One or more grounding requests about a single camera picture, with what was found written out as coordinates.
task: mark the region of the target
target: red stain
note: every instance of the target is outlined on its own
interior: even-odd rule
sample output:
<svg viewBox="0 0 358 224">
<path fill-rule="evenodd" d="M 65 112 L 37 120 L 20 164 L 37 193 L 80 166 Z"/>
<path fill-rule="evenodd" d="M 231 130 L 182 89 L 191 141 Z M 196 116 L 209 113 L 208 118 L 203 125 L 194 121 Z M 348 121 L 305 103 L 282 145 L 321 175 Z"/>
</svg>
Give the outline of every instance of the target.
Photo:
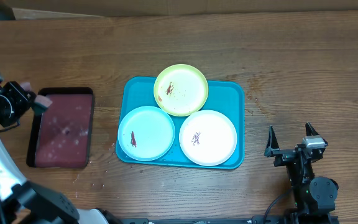
<svg viewBox="0 0 358 224">
<path fill-rule="evenodd" d="M 196 143 L 200 144 L 200 142 L 198 141 L 200 138 L 200 134 L 201 134 L 201 132 L 194 134 L 193 139 L 191 139 L 191 142 L 193 143 L 193 145 L 195 145 Z"/>
<path fill-rule="evenodd" d="M 136 147 L 136 140 L 134 132 L 131 133 L 131 144 Z"/>
<path fill-rule="evenodd" d="M 167 88 L 167 90 L 165 92 L 166 92 L 167 95 L 171 95 L 172 90 L 173 90 L 173 85 L 172 85 L 172 82 L 170 82 L 169 86 L 168 86 L 168 88 Z"/>
</svg>

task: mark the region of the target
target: tray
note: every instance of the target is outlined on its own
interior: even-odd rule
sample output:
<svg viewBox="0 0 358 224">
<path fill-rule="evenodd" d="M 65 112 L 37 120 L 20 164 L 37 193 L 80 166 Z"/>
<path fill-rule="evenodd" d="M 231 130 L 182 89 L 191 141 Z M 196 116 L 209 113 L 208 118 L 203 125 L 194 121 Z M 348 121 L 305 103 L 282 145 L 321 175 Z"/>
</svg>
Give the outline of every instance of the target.
<svg viewBox="0 0 358 224">
<path fill-rule="evenodd" d="M 121 114 L 119 122 L 131 110 L 140 106 L 156 106 L 154 100 L 153 87 L 155 78 L 135 77 L 130 79 L 124 88 L 122 98 Z M 170 150 L 161 158 L 154 161 L 137 161 L 125 154 L 118 143 L 116 143 L 116 154 L 120 160 L 129 163 L 161 165 L 161 166 L 180 166 L 197 167 L 207 169 L 235 169 L 244 160 L 245 135 L 244 135 L 244 91 L 241 86 L 234 82 L 208 80 L 209 94 L 202 110 L 215 110 L 226 115 L 237 131 L 237 147 L 233 155 L 224 163 L 217 166 L 200 166 L 191 162 L 182 152 L 179 145 L 179 130 L 186 117 L 171 116 L 175 125 L 175 140 Z"/>
</svg>

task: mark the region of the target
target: wooden table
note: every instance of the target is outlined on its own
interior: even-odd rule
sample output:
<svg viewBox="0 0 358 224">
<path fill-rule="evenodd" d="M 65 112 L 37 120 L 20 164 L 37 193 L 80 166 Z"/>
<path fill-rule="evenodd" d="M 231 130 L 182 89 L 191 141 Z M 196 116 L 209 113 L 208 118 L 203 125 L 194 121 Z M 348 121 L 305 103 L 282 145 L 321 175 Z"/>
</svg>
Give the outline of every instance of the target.
<svg viewBox="0 0 358 224">
<path fill-rule="evenodd" d="M 246 92 L 246 156 L 238 169 L 127 164 L 114 154 L 125 83 L 175 63 Z M 340 186 L 333 214 L 358 223 L 358 11 L 0 22 L 0 71 L 36 90 L 94 90 L 91 162 L 83 170 L 27 167 L 31 112 L 20 128 L 1 134 L 25 176 L 78 208 L 102 207 L 121 218 L 263 214 L 289 188 L 285 168 L 263 155 L 269 125 L 289 148 L 310 121 L 329 142 L 314 172 Z M 272 214 L 291 206 L 288 198 Z"/>
</svg>

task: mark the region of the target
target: cardboard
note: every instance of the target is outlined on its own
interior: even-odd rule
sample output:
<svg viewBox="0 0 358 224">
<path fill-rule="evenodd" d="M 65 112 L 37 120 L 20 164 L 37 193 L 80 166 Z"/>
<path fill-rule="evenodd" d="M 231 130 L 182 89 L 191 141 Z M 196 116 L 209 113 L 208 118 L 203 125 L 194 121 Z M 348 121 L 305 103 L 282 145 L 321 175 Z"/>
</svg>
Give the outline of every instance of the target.
<svg viewBox="0 0 358 224">
<path fill-rule="evenodd" d="M 6 0 L 19 9 L 95 16 L 358 10 L 355 0 Z"/>
</svg>

